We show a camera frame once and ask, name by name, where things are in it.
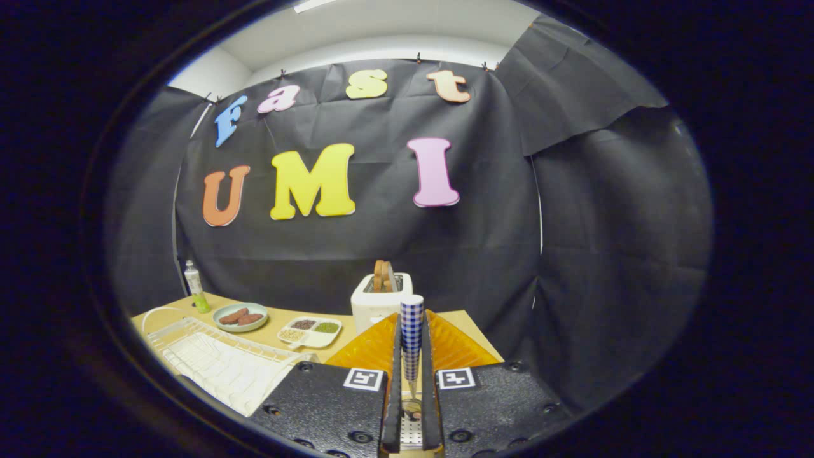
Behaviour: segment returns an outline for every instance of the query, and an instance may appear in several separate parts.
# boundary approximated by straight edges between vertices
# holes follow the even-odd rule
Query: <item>green bottle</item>
[[[186,284],[190,286],[190,293],[192,293],[192,299],[195,301],[195,308],[198,309],[200,313],[210,311],[209,303],[206,302],[206,297],[203,296],[204,289],[201,287],[200,273],[198,273],[198,269],[192,265],[192,261],[186,262],[184,276],[186,277]]]

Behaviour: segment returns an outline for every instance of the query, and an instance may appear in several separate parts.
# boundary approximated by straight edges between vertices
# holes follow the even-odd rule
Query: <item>letter m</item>
[[[317,214],[320,216],[343,216],[352,214],[356,204],[348,195],[348,161],[353,155],[353,145],[337,143],[328,145],[308,172],[296,151],[281,152],[272,160],[277,169],[277,186],[274,194],[272,219],[292,219],[296,211],[291,206],[291,196],[300,213],[308,216],[317,191],[322,190]]]

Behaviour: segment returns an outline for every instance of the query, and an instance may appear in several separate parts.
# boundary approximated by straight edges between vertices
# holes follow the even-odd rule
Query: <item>white ceiling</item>
[[[286,8],[220,47],[256,72],[337,42],[391,35],[461,37],[512,46],[538,11],[513,0],[336,0],[302,13]]]

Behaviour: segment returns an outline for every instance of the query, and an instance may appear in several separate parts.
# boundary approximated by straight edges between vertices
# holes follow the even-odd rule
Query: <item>black fabric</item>
[[[608,126],[636,107],[667,105],[618,56],[546,15],[534,20],[495,74],[511,98],[526,156]]]
[[[517,354],[579,411],[645,373],[692,313],[711,252],[710,191],[669,108],[638,108],[533,160],[544,246]]]
[[[362,69],[387,72],[387,93],[349,99],[348,77]],[[427,74],[452,70],[466,79],[466,103],[439,97]],[[280,86],[300,85],[293,107],[256,108]],[[239,96],[237,130],[215,148],[215,118]],[[350,297],[378,258],[409,273],[414,290],[435,311],[469,312],[501,352],[518,345],[521,310],[533,299],[540,250],[535,179],[520,149],[517,121],[494,72],[461,64],[367,60],[286,75],[240,91],[210,110],[187,151],[177,194],[178,249],[201,270],[204,289],[266,306],[349,314]],[[418,168],[407,142],[448,139],[456,205],[419,208]],[[355,148],[348,189],[356,213],[274,221],[276,169],[272,158],[294,150],[312,169],[333,143]],[[204,177],[238,165],[251,171],[237,218],[210,227],[202,215]],[[221,182],[219,208],[231,179]]]
[[[173,198],[206,103],[165,87],[133,124],[109,176],[105,254],[118,302],[138,315],[186,294],[174,260]]]

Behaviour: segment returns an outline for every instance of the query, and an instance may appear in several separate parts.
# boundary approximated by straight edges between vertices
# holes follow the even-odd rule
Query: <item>white dish rack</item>
[[[215,399],[250,416],[299,361],[314,353],[282,350],[235,336],[190,316],[147,334],[164,360]]]

